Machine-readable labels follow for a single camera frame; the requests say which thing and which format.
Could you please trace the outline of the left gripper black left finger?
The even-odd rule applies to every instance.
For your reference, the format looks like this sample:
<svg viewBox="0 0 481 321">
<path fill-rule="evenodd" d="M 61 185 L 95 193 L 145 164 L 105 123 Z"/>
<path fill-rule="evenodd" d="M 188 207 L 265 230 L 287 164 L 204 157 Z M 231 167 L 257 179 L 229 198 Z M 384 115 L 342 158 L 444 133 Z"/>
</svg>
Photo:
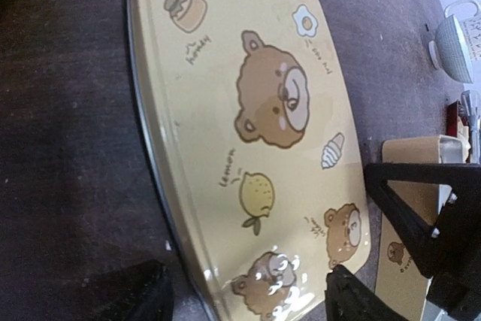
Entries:
<svg viewBox="0 0 481 321">
<path fill-rule="evenodd" d="M 326 276 L 327 320 L 394 320 L 395 312 L 343 265 Z"/>
</svg>

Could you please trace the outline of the tan bear tin lid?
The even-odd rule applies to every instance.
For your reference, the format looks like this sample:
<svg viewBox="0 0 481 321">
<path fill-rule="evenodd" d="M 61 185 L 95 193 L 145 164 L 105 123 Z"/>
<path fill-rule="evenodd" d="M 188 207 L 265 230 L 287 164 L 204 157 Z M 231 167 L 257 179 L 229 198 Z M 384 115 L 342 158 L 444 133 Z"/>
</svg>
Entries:
<svg viewBox="0 0 481 321">
<path fill-rule="evenodd" d="M 371 249 L 319 0 L 127 0 L 156 187 L 211 320 L 298 320 Z"/>
</svg>

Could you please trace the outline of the metal tongs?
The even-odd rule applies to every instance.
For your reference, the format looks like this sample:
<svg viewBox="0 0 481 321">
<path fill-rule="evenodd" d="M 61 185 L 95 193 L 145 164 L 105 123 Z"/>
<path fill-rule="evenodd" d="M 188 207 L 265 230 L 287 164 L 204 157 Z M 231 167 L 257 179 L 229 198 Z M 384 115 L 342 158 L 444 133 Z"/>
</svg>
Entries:
<svg viewBox="0 0 481 321">
<path fill-rule="evenodd" d="M 480 94 L 476 90 L 466 90 L 461 94 L 461 106 L 472 132 L 479 133 Z"/>
</svg>

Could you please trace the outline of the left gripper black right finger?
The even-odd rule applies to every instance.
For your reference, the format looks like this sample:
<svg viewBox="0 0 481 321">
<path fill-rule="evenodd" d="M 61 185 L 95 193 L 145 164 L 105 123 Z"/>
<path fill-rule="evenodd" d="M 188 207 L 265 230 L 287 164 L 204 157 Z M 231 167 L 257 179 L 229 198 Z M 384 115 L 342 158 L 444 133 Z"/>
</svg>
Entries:
<svg viewBox="0 0 481 321">
<path fill-rule="evenodd" d="M 394 189 L 396 183 L 450 186 L 454 199 L 428 222 L 410 196 Z M 479 165 L 371 163 L 365 166 L 365 186 L 423 276 L 480 276 Z"/>
</svg>

